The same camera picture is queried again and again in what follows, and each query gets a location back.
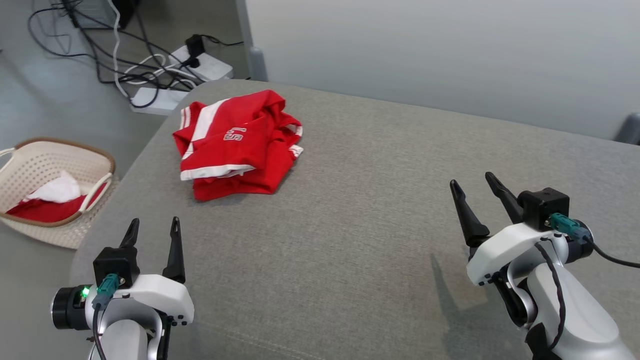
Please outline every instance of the gray fabric surface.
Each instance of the gray fabric surface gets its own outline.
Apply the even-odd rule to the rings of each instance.
[[[71,283],[141,220],[143,273],[158,273],[182,222],[196,322],[174,359],[527,359],[493,287],[471,285],[449,181],[495,233],[509,218],[484,181],[551,186],[615,256],[640,259],[640,147],[447,111],[251,81],[191,101],[272,88],[302,121],[305,152],[275,195],[198,203],[179,179],[176,111],[136,160],[74,259]],[[568,265],[640,356],[638,270],[597,255]]]

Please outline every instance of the white stripe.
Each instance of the white stripe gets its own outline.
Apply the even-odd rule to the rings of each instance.
[[[193,154],[193,142],[204,139],[204,137],[207,136],[209,128],[211,127],[211,125],[213,125],[213,119],[214,117],[216,117],[218,108],[220,108],[220,105],[222,105],[227,100],[228,99],[220,100],[215,104],[206,106],[202,108],[202,110],[200,110],[200,114],[198,115],[198,123],[196,124],[196,128],[193,131],[193,136],[191,137],[189,147],[182,157],[183,160]]]
[[[254,169],[255,167],[246,164],[227,164],[218,165],[215,167],[193,168],[190,170],[182,171],[180,173],[180,180],[187,181],[193,179],[203,179],[206,177],[230,177],[238,174],[242,175],[243,173]]]
[[[191,107],[188,106],[184,109],[184,127],[189,127],[191,125]]]
[[[294,124],[289,124],[287,125],[287,129],[296,133],[296,135],[298,136],[302,136],[302,126],[295,126]]]
[[[180,130],[184,129],[184,109],[180,110]]]
[[[297,159],[298,156],[300,156],[300,154],[302,154],[304,149],[302,149],[300,146],[297,146],[297,145],[291,145],[289,147],[289,151],[291,151],[293,153],[293,156],[295,156],[295,158]]]

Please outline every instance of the laundry basket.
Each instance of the laundry basket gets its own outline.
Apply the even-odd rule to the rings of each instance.
[[[0,168],[0,220],[34,239],[77,249],[117,185],[113,157],[81,143],[55,138],[33,138],[0,151],[0,157],[8,155],[11,158]],[[6,214],[27,195],[58,178],[61,170],[71,174],[82,194],[87,195],[75,214],[58,222]]]

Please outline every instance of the black cable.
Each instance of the black cable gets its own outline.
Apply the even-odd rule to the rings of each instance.
[[[138,7],[136,6],[136,4],[134,3],[133,0],[129,0],[129,4],[131,5],[132,9],[133,9],[133,13],[136,16],[136,19],[138,20],[138,26],[140,27],[140,32],[142,33],[142,38],[144,39],[144,43],[147,47],[147,50],[149,50],[149,55],[151,55],[151,57],[154,59],[154,61],[156,62],[156,64],[158,64],[159,67],[161,67],[165,73],[167,73],[168,75],[171,76],[172,82],[173,81],[178,81],[177,80],[177,76],[176,73],[174,72],[170,72],[169,70],[166,69],[166,67],[164,67],[164,65],[160,62],[160,60],[158,60],[155,56],[154,56],[154,50],[151,49],[151,45],[149,42],[149,37],[147,36],[147,30],[145,29],[145,25],[142,22],[142,16],[140,15],[140,11],[138,11]]]
[[[96,64],[96,76],[97,76],[97,78],[98,78],[98,82],[100,82],[100,83],[102,83],[102,84],[109,84],[109,85],[110,85],[110,84],[115,84],[115,81],[104,81],[104,80],[101,78],[101,76],[100,76],[100,68],[101,68],[101,67],[104,67],[105,69],[108,69],[108,70],[109,70],[109,71],[111,71],[111,72],[116,72],[116,73],[118,73],[118,74],[122,74],[123,76],[119,78],[119,80],[120,80],[121,82],[131,81],[131,80],[133,80],[133,79],[140,79],[140,80],[142,80],[142,81],[146,81],[147,83],[149,83],[149,84],[151,84],[151,85],[154,85],[154,86],[156,87],[156,94],[155,94],[154,98],[153,98],[149,103],[144,104],[144,105],[135,105],[135,104],[133,104],[133,103],[131,102],[131,100],[129,99],[129,102],[130,102],[131,106],[133,106],[133,107],[135,107],[135,108],[145,108],[145,107],[147,107],[147,106],[150,106],[150,105],[155,101],[155,99],[157,99],[157,96],[159,95],[159,90],[160,90],[160,89],[167,89],[167,88],[170,88],[168,85],[162,85],[162,84],[161,84],[160,82],[158,82],[156,79],[149,79],[149,78],[146,78],[146,77],[145,77],[146,75],[153,76],[153,73],[151,73],[151,72],[144,72],[144,73],[142,73],[142,74],[125,74],[124,72],[115,71],[115,70],[114,70],[114,69],[112,69],[111,67],[109,67],[109,66],[107,66],[107,65],[103,64],[102,62],[100,62],[100,61],[99,61],[99,58],[98,58],[98,56],[97,56],[97,54],[96,54],[96,52],[95,52],[95,48],[96,48],[96,47],[98,47],[102,52],[105,52],[105,51],[104,51],[102,48],[100,48],[100,47],[99,47],[99,45],[97,45],[97,44],[96,44],[96,42],[95,42],[95,41],[93,41],[93,39],[92,39],[91,37],[89,37],[89,35],[86,33],[85,29],[82,29],[82,28],[81,28],[81,32],[82,32],[83,36],[85,36],[85,39],[87,40],[87,42],[89,43],[89,45],[90,45],[90,47],[91,47],[91,49],[92,49],[93,55],[91,55],[91,54],[87,54],[87,53],[61,54],[61,53],[57,53],[57,52],[55,52],[55,51],[53,51],[53,50],[50,50],[46,45],[44,45],[43,43],[41,43],[41,41],[39,41],[39,39],[38,39],[38,38],[36,37],[36,35],[33,33],[33,28],[32,28],[32,26],[31,26],[31,23],[32,23],[32,21],[33,21],[33,18],[34,18],[34,17],[37,17],[40,13],[50,12],[50,11],[56,11],[56,10],[60,10],[60,8],[52,7],[52,8],[46,8],[46,9],[40,9],[40,10],[37,10],[37,11],[33,12],[33,13],[29,16],[29,18],[28,18],[28,20],[27,20],[27,29],[28,29],[28,31],[29,31],[29,34],[31,35],[31,37],[33,38],[33,40],[36,42],[36,44],[37,44],[38,46],[40,46],[44,51],[47,51],[48,53],[53,54],[53,55],[55,55],[55,56],[62,56],[62,57],[66,57],[66,58],[74,58],[74,57],[78,57],[78,56],[87,56],[87,57],[89,57],[89,58],[93,59],[93,60],[94,60],[94,62],[95,62],[95,64]],[[132,62],[132,61],[126,61],[126,60],[122,60],[122,59],[118,59],[118,60],[123,61],[123,62],[128,62],[128,63],[134,64],[134,65],[139,65],[138,63],[134,63],[134,62]],[[150,69],[153,69],[153,70],[157,70],[157,69],[158,69],[157,67],[151,67],[151,66],[149,66],[149,65],[144,65],[144,64],[143,64],[143,65],[141,65],[141,66],[142,66],[142,67],[147,67],[147,68],[150,68]]]
[[[564,305],[564,296],[562,295],[562,287],[560,286],[560,278],[558,278],[558,272],[556,270],[556,267],[551,261],[551,258],[549,257],[549,254],[547,254],[547,251],[545,250],[545,248],[542,247],[542,244],[536,243],[535,246],[536,246],[536,249],[540,251],[540,253],[542,254],[542,257],[545,258],[545,261],[547,262],[547,266],[549,267],[549,270],[551,270],[551,276],[554,278],[554,283],[556,284],[558,302],[560,303],[560,323],[558,324],[558,333],[554,338],[553,342],[551,343],[551,345],[549,346],[549,351],[551,351],[554,347],[556,347],[556,345],[558,344],[558,341],[560,341],[560,336],[564,331],[564,322],[566,320],[566,307]]]
[[[213,42],[215,44],[221,44],[221,45],[224,45],[224,46],[235,46],[235,45],[244,44],[244,41],[232,42],[231,44],[227,44],[226,42],[224,42],[224,41],[222,41],[222,40],[220,40],[220,39],[218,39],[216,37],[212,37],[211,35],[200,34],[200,36],[206,38],[208,41],[211,41],[211,42]]]
[[[58,16],[60,17],[67,16],[69,11],[75,9],[82,2],[84,2],[84,0],[60,0],[60,2],[58,3],[52,3],[51,0],[49,0],[49,3],[51,3],[51,6],[56,6],[56,5],[62,6],[62,8],[60,9],[62,11],[60,11],[60,13],[58,14]]]
[[[100,24],[100,25],[104,26],[105,28],[113,29],[113,26],[111,26],[111,25],[109,25],[109,24],[105,24],[105,23],[103,23],[102,21],[99,21],[99,20],[97,20],[97,19],[95,19],[95,18],[93,18],[93,17],[90,17],[89,15],[87,15],[87,14],[85,14],[85,13],[83,13],[83,12],[79,11],[79,10],[74,10],[74,13],[77,13],[77,14],[79,14],[80,16],[86,17],[87,19],[89,19],[89,20],[91,20],[91,21],[94,21],[94,22],[96,22],[97,24]],[[160,51],[161,51],[161,52],[163,52],[163,53],[166,53],[168,56],[171,56],[171,57],[172,57],[173,59],[175,59],[177,62],[182,63],[180,59],[176,58],[176,57],[175,57],[175,55],[173,55],[172,53],[170,53],[170,52],[169,52],[169,51],[167,51],[166,49],[164,49],[164,48],[162,48],[162,47],[160,47],[160,46],[158,46],[158,45],[156,45],[156,44],[154,44],[154,43],[152,43],[152,42],[149,42],[148,40],[145,40],[144,38],[141,38],[141,37],[139,37],[138,35],[135,35],[135,34],[129,33],[129,32],[124,31],[124,30],[122,30],[122,29],[118,29],[118,32],[119,32],[119,33],[121,33],[121,34],[125,34],[125,35],[127,35],[127,36],[130,36],[130,37],[133,37],[133,38],[135,38],[135,39],[137,39],[137,40],[140,40],[140,41],[142,41],[142,42],[148,42],[148,44],[149,44],[149,45],[151,45],[151,46],[155,47],[156,49],[160,50]],[[193,75],[194,77],[196,77],[196,79],[197,79],[197,80],[200,80],[201,82],[205,82],[205,81],[204,81],[203,79],[201,79],[197,74],[195,74],[193,71],[191,71],[191,69],[189,69],[188,67],[186,67],[186,68],[185,68],[185,70],[187,70],[191,75]]]
[[[36,11],[36,0],[31,0],[31,11],[32,12]],[[53,34],[49,34],[48,32],[46,32],[46,30],[44,29],[44,25],[42,25],[42,21],[40,20],[40,17],[36,17],[36,21],[38,23],[38,27],[40,28],[40,31],[45,37],[55,39],[55,41],[60,46],[60,49],[62,49],[62,51],[64,51],[65,54],[68,54],[71,52],[72,37],[69,34],[58,34],[58,28],[56,26],[56,23],[58,20],[56,19],[55,15],[52,15]],[[62,44],[62,41],[60,40],[60,38],[62,37],[66,37],[68,39],[68,46],[66,49],[65,49],[65,46]]]
[[[93,310],[93,340],[95,341],[95,348],[98,350],[98,355],[100,355],[100,360],[107,360],[107,357],[104,355],[104,350],[102,349],[100,336],[98,336],[98,315],[100,313],[100,305],[102,304],[96,304],[95,309]]]
[[[640,268],[640,263],[633,263],[631,261],[625,261],[625,260],[620,260],[617,258],[614,258],[613,256],[607,255],[604,251],[602,251],[600,249],[600,247],[598,247],[598,245],[596,245],[593,242],[593,239],[590,236],[583,236],[582,239],[586,242],[588,242],[591,246],[593,246],[593,248],[596,250],[596,252],[602,256],[603,258],[605,258],[606,260],[611,261],[612,263],[616,263],[619,265],[624,265],[624,266],[629,266],[632,268]]]

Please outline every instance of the white cloth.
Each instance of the white cloth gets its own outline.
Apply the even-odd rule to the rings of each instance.
[[[27,195],[26,200],[41,199],[62,204],[80,197],[80,185],[71,174],[62,170],[60,177],[42,185],[41,188]]]

